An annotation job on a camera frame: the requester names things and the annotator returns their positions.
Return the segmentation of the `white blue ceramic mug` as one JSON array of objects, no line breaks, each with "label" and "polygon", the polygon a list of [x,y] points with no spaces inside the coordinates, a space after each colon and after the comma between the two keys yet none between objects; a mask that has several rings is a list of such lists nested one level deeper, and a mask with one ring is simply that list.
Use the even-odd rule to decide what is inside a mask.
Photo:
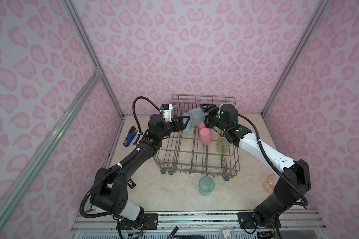
[{"label": "white blue ceramic mug", "polygon": [[191,124],[190,117],[189,117],[188,113],[184,113],[184,114],[182,115],[182,121],[183,121],[183,124],[184,124],[184,126],[185,126],[184,131],[189,131],[189,130],[191,130],[192,124]]}]

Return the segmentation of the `magenta plastic cup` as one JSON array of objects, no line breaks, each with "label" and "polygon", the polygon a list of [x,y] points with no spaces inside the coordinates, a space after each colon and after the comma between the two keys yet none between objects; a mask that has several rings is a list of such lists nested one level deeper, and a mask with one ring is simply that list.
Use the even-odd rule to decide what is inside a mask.
[{"label": "magenta plastic cup", "polygon": [[210,130],[206,127],[200,129],[199,139],[203,145],[210,145],[212,143],[212,136]]}]

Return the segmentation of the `bright green translucent cup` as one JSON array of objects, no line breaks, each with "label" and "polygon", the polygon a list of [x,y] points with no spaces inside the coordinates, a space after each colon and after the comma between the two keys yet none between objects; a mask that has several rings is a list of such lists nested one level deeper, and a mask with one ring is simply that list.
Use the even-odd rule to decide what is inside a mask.
[{"label": "bright green translucent cup", "polygon": [[227,154],[229,152],[229,142],[223,136],[220,136],[216,141],[216,150],[219,154]]}]

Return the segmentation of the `pink plastic cup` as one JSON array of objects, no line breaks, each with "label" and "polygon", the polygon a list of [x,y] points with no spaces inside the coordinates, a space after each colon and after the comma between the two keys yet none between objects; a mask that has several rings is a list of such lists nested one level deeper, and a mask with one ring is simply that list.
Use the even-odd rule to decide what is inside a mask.
[{"label": "pink plastic cup", "polygon": [[199,124],[197,124],[197,127],[199,130],[202,130],[203,128],[206,128],[204,122],[200,122]]}]

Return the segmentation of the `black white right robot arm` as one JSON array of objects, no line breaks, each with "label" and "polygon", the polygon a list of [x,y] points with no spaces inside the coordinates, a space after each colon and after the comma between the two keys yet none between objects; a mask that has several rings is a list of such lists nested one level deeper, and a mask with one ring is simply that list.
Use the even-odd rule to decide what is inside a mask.
[{"label": "black white right robot arm", "polygon": [[278,225],[279,216],[293,206],[307,207],[311,189],[309,165],[290,158],[265,143],[255,124],[232,104],[201,104],[201,119],[207,128],[218,128],[226,140],[266,165],[277,177],[273,192],[253,210],[256,227]]}]

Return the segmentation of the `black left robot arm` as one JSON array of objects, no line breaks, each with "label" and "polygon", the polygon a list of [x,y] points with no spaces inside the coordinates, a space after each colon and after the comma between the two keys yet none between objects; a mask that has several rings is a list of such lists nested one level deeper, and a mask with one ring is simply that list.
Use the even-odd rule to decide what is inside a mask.
[{"label": "black left robot arm", "polygon": [[125,220],[131,228],[140,228],[144,224],[144,209],[128,201],[127,184],[139,167],[157,154],[163,140],[185,130],[189,122],[189,116],[174,116],[166,121],[162,114],[151,115],[148,129],[136,148],[118,164],[97,171],[92,188],[81,202],[80,215],[85,218],[112,216]]}]

